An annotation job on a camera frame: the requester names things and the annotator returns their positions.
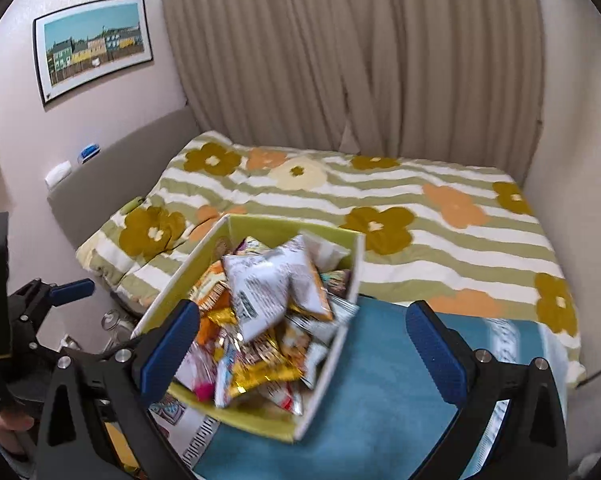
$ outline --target beige curtain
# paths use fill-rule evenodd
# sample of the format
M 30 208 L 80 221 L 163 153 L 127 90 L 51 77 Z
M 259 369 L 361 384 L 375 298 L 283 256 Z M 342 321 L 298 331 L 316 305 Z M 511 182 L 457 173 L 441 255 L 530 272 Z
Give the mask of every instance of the beige curtain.
M 344 92 L 328 0 L 163 0 L 197 120 L 236 142 L 338 149 Z
M 368 155 L 496 166 L 520 182 L 526 175 L 541 108 L 538 0 L 164 6 L 205 128 L 249 144 L 324 150 L 357 141 Z
M 330 0 L 366 153 L 495 166 L 522 181 L 539 134 L 538 0 Z

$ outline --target floral duvet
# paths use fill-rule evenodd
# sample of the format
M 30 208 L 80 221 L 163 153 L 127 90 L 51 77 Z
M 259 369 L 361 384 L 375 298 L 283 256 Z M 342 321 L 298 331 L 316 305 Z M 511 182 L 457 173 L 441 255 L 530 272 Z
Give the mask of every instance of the floral duvet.
M 140 206 L 114 213 L 79 260 L 143 312 L 228 212 L 365 233 L 361 293 L 541 322 L 567 350 L 568 381 L 583 374 L 575 306 L 551 244 L 519 187 L 494 168 L 249 148 L 207 132 L 171 160 Z

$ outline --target blue gripper pad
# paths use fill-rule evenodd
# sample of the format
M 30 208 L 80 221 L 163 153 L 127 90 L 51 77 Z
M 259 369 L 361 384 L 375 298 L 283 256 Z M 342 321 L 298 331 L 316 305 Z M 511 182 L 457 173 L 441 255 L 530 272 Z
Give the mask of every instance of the blue gripper pad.
M 198 306 L 181 300 L 163 325 L 148 332 L 136 354 L 140 369 L 133 370 L 140 399 L 146 408 L 163 398 L 169 384 L 196 338 L 200 325 Z M 143 356 L 147 346 L 151 353 Z
M 461 406 L 467 399 L 467 372 L 441 333 L 448 329 L 428 306 L 429 312 L 426 312 L 420 303 L 417 301 L 407 308 L 407 333 L 442 399 L 449 404 Z M 435 316 L 435 320 L 430 319 L 430 315 Z
M 53 286 L 50 289 L 50 302 L 54 306 L 61 306 L 72 301 L 82 300 L 91 296 L 95 289 L 96 284 L 89 278 Z

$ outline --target bed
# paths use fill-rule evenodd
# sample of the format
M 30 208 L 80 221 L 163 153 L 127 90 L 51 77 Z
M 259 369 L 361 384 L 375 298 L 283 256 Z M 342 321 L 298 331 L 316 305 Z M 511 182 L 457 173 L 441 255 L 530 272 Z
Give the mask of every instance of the bed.
M 104 150 L 49 202 L 82 266 L 138 315 L 223 214 L 298 218 L 367 235 L 361 293 L 541 322 L 565 349 L 568 383 L 584 372 L 551 244 L 494 168 L 241 146 L 199 134 L 183 109 Z

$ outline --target upholstered headboard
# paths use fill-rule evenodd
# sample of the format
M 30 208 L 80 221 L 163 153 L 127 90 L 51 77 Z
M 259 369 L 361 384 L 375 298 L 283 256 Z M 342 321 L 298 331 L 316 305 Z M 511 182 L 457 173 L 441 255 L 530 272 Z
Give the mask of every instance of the upholstered headboard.
M 72 246 L 129 200 L 145 196 L 169 160 L 199 134 L 191 108 L 182 108 L 123 137 L 61 181 L 47 200 Z

